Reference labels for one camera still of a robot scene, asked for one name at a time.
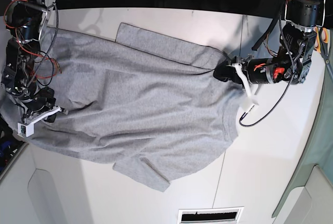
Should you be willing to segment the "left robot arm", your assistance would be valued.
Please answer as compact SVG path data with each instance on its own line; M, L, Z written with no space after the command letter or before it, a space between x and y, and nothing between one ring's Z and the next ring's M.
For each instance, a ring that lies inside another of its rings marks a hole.
M277 24L280 30L278 52L270 58L225 60L215 68L214 78L243 84L236 73L235 65L239 64L241 74L252 84L303 83L309 73L312 53L318 47L316 39L324 26L325 3L326 0L283 0L278 14L252 47L256 51L262 43L267 43Z

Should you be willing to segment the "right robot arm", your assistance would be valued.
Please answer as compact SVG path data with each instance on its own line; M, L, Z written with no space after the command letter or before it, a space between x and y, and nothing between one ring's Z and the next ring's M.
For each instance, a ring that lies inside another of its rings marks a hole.
M6 62L1 85L14 103L23 110L22 122L56 107L54 90L42 85L37 73L49 60L55 69L50 50L41 49L42 36L56 0L11 0L4 13L4 23L11 38L6 46Z

